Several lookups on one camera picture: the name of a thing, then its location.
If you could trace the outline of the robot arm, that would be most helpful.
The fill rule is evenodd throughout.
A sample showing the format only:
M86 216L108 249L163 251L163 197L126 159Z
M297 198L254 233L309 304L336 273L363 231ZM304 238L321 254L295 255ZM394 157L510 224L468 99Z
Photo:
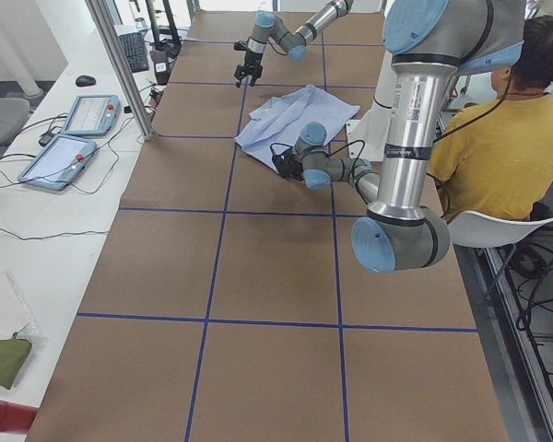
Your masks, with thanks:
M306 54L306 47L335 20L346 16L352 5L352 0L328 1L295 32L290 31L281 17L273 12L259 10L248 39L234 43L235 51L245 52L243 64L238 64L234 72L236 87L240 87L248 76L253 87L262 76L262 60L267 44L275 43L290 60L299 62Z
M326 130L310 122L294 145L272 160L283 178L311 190L346 181L367 202L352 228L359 263L375 273L440 261L450 245L441 218L420 203L436 122L454 77L514 64L521 53L522 1L397 1L383 26L396 75L382 169L363 159L334 157Z

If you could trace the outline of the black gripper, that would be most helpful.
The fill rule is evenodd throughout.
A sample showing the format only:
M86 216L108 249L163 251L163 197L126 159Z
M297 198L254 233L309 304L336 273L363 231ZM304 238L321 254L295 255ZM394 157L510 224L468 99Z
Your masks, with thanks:
M240 87L246 77L250 77L250 86L253 87L263 72L263 44L256 40L236 41L233 45L235 51L245 52L243 64L238 64L234 72L236 87Z
M278 154L275 151L276 145L285 146L286 149ZM272 143L269 149L272 154L271 160L280 177L284 179L303 180L303 166L300 157L296 154L292 145Z

